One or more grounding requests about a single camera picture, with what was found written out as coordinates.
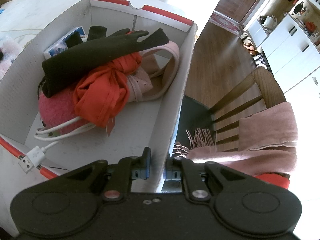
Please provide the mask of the white tall cabinet right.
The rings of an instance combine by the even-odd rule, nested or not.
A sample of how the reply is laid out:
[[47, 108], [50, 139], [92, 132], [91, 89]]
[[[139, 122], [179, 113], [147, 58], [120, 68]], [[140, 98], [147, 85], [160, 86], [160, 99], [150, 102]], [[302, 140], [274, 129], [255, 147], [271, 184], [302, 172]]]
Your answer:
[[319, 83], [319, 0], [298, 0], [272, 30], [256, 19], [248, 33], [284, 93], [304, 80]]

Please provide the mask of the white cardboard box red trim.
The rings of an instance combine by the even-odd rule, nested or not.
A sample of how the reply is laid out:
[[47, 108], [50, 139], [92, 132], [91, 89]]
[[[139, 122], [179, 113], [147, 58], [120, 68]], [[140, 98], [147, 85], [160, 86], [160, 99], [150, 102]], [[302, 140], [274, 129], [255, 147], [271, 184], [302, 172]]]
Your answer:
[[154, 32], [162, 28], [180, 48], [177, 75], [164, 96], [129, 103], [116, 117], [110, 134], [94, 128], [65, 139], [47, 152], [55, 174], [99, 159], [116, 163], [151, 148], [151, 177], [133, 190], [156, 192], [180, 112], [193, 48], [196, 24], [190, 16], [157, 0], [14, 0], [1, 14], [1, 31], [27, 36], [27, 46], [1, 80], [1, 227], [11, 235], [17, 228], [10, 215], [12, 199], [25, 188], [46, 181], [38, 169], [28, 173], [19, 156], [44, 142], [34, 138], [41, 126], [37, 86], [43, 77], [43, 52], [74, 27], [105, 26], [112, 34], [123, 28]]

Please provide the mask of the red patterned doormat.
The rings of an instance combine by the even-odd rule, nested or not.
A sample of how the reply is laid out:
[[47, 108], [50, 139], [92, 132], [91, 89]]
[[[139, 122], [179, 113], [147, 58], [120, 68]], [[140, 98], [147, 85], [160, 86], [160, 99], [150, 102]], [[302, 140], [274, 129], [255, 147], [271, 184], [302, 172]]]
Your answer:
[[233, 33], [236, 36], [240, 36], [241, 34], [240, 24], [218, 11], [213, 11], [208, 22], [225, 29], [226, 31]]

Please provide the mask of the wooden chair near right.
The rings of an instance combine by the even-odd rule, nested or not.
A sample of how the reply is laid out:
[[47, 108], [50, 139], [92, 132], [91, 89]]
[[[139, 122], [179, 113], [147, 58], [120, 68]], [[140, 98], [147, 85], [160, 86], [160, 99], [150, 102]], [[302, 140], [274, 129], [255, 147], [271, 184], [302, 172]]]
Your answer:
[[258, 150], [240, 148], [239, 121], [286, 101], [272, 74], [258, 67], [213, 107], [184, 96], [173, 149], [175, 157], [195, 163], [215, 161], [245, 174], [275, 173], [289, 178], [296, 162], [285, 144]]

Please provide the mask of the shoes on floor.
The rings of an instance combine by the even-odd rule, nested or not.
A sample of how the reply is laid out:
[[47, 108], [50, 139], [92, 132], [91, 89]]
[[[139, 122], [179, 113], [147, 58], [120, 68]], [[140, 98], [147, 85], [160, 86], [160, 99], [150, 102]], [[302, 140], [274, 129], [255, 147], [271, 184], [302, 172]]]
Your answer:
[[240, 39], [242, 41], [242, 45], [245, 49], [248, 50], [249, 54], [251, 55], [256, 67], [264, 67], [267, 69], [266, 61], [264, 60], [262, 53], [260, 53], [255, 46], [253, 45], [251, 37], [248, 33], [243, 32], [240, 35]]

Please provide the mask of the black glove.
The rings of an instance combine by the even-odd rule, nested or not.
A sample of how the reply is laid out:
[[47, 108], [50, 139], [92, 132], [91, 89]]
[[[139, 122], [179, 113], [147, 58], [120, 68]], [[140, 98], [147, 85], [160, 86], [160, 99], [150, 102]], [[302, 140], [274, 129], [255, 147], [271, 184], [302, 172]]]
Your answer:
[[77, 44], [44, 60], [42, 92], [51, 98], [68, 86], [80, 81], [91, 70], [121, 56], [167, 44], [169, 38], [163, 29], [154, 33], [146, 30], [131, 32], [121, 29], [108, 37]]

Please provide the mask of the blue white card box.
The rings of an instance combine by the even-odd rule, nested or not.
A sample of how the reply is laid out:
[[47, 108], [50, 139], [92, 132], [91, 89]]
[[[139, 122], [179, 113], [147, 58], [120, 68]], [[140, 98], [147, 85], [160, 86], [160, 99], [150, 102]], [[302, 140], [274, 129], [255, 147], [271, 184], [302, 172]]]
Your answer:
[[74, 33], [79, 33], [83, 42], [87, 41], [88, 35], [85, 34], [83, 27], [75, 27], [71, 29], [67, 34], [61, 37], [59, 40], [54, 42], [51, 46], [49, 46], [44, 52], [44, 58], [47, 60], [63, 51], [68, 49], [66, 40]]

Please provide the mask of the white tote bag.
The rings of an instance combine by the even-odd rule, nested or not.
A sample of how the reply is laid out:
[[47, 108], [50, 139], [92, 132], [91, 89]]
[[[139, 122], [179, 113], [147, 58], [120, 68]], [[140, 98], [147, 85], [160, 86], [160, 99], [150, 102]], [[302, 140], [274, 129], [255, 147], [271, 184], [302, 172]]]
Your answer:
[[276, 16], [267, 16], [262, 26], [264, 26], [266, 29], [273, 30], [277, 26]]

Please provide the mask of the red knotted cloth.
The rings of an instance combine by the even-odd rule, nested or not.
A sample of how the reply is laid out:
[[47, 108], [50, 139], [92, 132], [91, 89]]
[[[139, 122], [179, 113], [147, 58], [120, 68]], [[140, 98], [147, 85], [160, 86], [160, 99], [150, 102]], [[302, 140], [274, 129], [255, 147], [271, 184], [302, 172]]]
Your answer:
[[142, 62], [140, 53], [132, 53], [94, 68], [76, 85], [73, 93], [77, 116], [105, 127], [126, 105], [130, 91], [127, 76]]

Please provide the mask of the pink sandal shoe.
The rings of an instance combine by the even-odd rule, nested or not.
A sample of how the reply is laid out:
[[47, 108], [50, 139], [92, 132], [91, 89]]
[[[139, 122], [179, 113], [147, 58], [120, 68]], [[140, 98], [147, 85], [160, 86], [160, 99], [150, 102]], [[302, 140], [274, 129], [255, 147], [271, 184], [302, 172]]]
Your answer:
[[[155, 57], [155, 54], [161, 50], [171, 55], [169, 62], [162, 68]], [[128, 102], [143, 102], [160, 98], [170, 87], [179, 68], [180, 49], [175, 42], [170, 41], [139, 53], [142, 57], [141, 65], [127, 77]]]

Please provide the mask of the pink plush strawberry toy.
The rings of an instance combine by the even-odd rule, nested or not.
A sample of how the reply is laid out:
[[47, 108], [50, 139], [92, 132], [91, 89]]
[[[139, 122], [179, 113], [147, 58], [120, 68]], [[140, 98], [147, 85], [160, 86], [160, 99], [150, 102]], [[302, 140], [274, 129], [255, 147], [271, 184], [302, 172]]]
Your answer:
[[48, 128], [63, 124], [77, 117], [74, 110], [73, 93], [75, 85], [47, 98], [43, 91], [39, 94], [39, 113]]

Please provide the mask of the pink fringed scarf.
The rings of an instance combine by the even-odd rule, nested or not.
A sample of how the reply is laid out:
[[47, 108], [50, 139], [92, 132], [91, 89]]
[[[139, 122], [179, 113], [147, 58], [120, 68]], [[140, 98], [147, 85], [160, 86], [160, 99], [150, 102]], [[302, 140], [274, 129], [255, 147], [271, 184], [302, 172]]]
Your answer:
[[191, 147], [177, 142], [174, 151], [194, 163], [213, 161], [250, 176], [290, 174], [296, 166], [298, 129], [292, 106], [282, 102], [239, 120], [238, 150], [218, 152], [208, 129], [189, 136]]

